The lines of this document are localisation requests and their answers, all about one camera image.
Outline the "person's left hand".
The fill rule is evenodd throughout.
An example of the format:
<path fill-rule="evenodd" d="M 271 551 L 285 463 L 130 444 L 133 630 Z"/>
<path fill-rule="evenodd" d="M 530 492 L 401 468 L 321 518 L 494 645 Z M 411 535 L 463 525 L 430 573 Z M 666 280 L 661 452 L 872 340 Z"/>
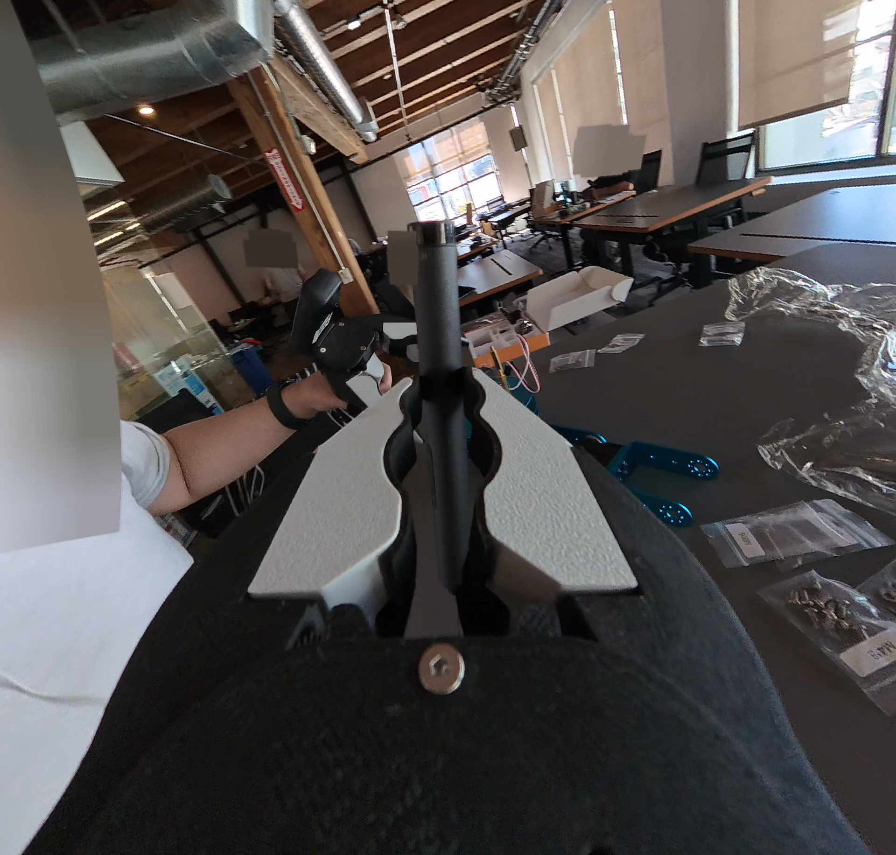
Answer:
<path fill-rule="evenodd" d="M 297 384 L 295 406 L 298 415 L 311 419 L 317 413 L 345 410 L 349 405 L 332 390 L 326 376 L 316 372 Z"/>

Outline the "dark grey desk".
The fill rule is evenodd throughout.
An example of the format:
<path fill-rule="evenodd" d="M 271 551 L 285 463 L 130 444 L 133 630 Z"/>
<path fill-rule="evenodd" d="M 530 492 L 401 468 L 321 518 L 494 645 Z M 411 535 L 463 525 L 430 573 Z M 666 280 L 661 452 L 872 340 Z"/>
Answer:
<path fill-rule="evenodd" d="M 699 346 L 707 323 L 722 321 L 728 289 L 715 285 L 635 315 L 594 326 L 535 356 L 538 403 L 550 423 L 586 428 L 612 442 L 633 440 L 712 457 L 716 480 L 639 470 L 640 490 L 685 504 L 695 525 L 679 535 L 725 594 L 778 687 L 816 771 L 874 853 L 894 853 L 894 719 L 758 595 L 786 575 L 762 564 L 727 569 L 700 525 L 828 496 L 769 467 L 758 440 L 791 419 L 800 433 L 825 413 L 867 396 L 853 376 L 864 347 L 834 324 L 778 311 L 745 322 L 736 347 Z M 592 368 L 549 374 L 559 354 L 644 334 L 617 355 L 596 353 Z"/>

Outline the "labelled clear parts bag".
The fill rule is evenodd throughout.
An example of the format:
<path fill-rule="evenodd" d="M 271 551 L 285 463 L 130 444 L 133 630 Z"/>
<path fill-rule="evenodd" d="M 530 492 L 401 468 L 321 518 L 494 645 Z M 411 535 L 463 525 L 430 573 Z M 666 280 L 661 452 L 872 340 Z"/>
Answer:
<path fill-rule="evenodd" d="M 894 542 L 832 499 L 801 501 L 700 528 L 727 568 L 774 562 L 787 571 Z"/>

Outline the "beige roller blind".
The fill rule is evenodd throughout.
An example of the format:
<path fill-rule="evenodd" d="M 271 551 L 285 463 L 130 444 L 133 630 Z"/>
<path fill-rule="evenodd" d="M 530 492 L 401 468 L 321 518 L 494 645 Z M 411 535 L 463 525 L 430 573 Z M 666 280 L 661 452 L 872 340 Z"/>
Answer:
<path fill-rule="evenodd" d="M 848 102 L 863 0 L 737 0 L 738 127 Z"/>

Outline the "large silver rectangular duct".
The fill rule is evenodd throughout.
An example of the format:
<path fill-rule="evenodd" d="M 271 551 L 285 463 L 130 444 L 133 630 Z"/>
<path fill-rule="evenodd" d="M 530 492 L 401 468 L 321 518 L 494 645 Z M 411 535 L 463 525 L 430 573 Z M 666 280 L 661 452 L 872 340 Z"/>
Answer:
<path fill-rule="evenodd" d="M 273 53 L 271 0 L 172 7 L 28 43 L 60 124 L 225 84 Z"/>

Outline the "clear bag of screws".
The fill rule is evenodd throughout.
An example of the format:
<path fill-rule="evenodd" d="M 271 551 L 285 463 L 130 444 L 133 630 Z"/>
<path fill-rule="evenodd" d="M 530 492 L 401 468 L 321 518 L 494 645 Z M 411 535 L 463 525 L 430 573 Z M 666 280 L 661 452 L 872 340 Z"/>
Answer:
<path fill-rule="evenodd" d="M 759 597 L 885 714 L 895 715 L 895 563 L 853 587 L 807 571 Z"/>

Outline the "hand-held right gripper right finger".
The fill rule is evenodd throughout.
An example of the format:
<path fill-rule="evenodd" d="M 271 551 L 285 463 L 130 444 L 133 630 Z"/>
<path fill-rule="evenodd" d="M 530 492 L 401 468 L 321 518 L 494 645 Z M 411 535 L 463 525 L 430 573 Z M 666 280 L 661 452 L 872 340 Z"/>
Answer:
<path fill-rule="evenodd" d="M 499 383 L 465 369 L 474 482 L 463 582 L 519 601 L 633 592 L 637 580 L 574 448 Z"/>

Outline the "blue metal bracket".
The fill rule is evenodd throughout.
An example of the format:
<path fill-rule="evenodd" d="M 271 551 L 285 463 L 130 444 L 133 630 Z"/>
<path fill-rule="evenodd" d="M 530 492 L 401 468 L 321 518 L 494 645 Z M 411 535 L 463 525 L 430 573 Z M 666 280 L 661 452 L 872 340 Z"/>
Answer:
<path fill-rule="evenodd" d="M 708 456 L 644 442 L 632 442 L 616 448 L 607 465 L 610 474 L 662 523 L 678 529 L 693 525 L 692 513 L 681 503 L 633 487 L 631 477 L 640 467 L 706 481 L 714 480 L 720 474 L 719 465 Z"/>

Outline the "red and white wall sign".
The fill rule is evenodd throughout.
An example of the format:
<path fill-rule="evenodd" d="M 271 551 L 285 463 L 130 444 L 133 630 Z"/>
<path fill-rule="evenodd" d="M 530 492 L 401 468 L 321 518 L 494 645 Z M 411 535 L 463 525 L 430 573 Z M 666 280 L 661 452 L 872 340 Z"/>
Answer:
<path fill-rule="evenodd" d="M 263 155 L 290 210 L 295 214 L 300 214 L 306 208 L 305 199 L 279 149 L 276 147 L 267 149 Z"/>

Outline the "silver flexible duct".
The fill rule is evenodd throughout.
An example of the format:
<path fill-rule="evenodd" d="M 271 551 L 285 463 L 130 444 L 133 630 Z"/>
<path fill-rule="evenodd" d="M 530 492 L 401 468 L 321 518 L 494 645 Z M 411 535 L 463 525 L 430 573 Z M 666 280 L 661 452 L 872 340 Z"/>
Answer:
<path fill-rule="evenodd" d="M 272 5 L 274 30 L 287 54 L 311 78 L 330 107 L 365 143 L 373 144 L 378 125 L 370 104 L 356 97 L 300 0 L 272 0 Z"/>

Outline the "dark grey screwdriver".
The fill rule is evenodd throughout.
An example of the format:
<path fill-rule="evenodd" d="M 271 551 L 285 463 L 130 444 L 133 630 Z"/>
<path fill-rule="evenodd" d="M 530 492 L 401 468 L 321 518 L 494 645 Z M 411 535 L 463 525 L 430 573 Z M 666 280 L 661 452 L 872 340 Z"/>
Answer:
<path fill-rule="evenodd" d="M 422 418 L 434 486 L 435 548 L 443 585 L 462 583 L 471 525 L 465 436 L 460 294 L 454 227 L 447 222 L 409 225 L 418 246 L 413 288 Z"/>

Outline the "wooden pillar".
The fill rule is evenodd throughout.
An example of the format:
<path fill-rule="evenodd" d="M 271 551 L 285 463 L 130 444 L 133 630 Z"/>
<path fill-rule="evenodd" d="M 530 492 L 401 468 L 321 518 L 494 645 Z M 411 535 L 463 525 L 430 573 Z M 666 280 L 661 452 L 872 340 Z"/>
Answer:
<path fill-rule="evenodd" d="M 379 313 L 336 211 L 306 154 L 279 85 L 267 65 L 232 77 L 227 87 L 263 153 L 278 148 L 305 199 L 306 208 L 293 213 L 299 230 L 320 268 L 342 279 L 340 306 L 344 315 Z"/>

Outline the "white shirt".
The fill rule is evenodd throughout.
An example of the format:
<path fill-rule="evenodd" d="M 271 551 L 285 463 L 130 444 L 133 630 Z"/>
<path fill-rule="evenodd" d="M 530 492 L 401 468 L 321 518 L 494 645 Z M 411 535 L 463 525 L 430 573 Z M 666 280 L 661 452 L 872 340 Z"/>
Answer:
<path fill-rule="evenodd" d="M 134 649 L 193 565 L 147 507 L 170 454 L 122 421 L 117 532 L 2 555 L 1 851 L 22 853 L 78 771 Z"/>

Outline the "office desk with wooden edge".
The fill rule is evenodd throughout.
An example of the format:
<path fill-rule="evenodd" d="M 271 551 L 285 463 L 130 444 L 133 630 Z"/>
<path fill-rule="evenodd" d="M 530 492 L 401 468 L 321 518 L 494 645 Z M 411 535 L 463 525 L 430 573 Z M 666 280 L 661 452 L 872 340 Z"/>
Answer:
<path fill-rule="evenodd" d="M 619 245 L 622 272 L 634 277 L 632 245 L 645 245 L 676 225 L 692 226 L 690 241 L 707 234 L 709 219 L 743 206 L 746 197 L 763 191 L 772 176 L 724 181 L 707 186 L 658 189 L 621 200 L 573 222 L 596 239 Z"/>
<path fill-rule="evenodd" d="M 895 186 L 829 189 L 688 245 L 694 256 L 770 264 L 821 245 L 895 245 Z"/>
<path fill-rule="evenodd" d="M 478 301 L 490 300 L 502 292 L 526 286 L 543 275 L 531 261 L 504 249 L 473 259 L 458 268 L 458 285 L 462 290 L 462 308 Z"/>

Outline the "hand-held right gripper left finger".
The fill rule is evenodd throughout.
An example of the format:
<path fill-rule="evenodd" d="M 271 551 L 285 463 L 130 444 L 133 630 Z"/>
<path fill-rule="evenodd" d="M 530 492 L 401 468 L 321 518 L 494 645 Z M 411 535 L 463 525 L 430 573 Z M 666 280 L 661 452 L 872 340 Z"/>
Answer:
<path fill-rule="evenodd" d="M 379 558 L 398 540 L 398 488 L 385 449 L 404 419 L 397 382 L 374 406 L 324 442 L 277 529 L 247 593 L 254 599 L 319 597 L 375 617 L 387 602 Z"/>

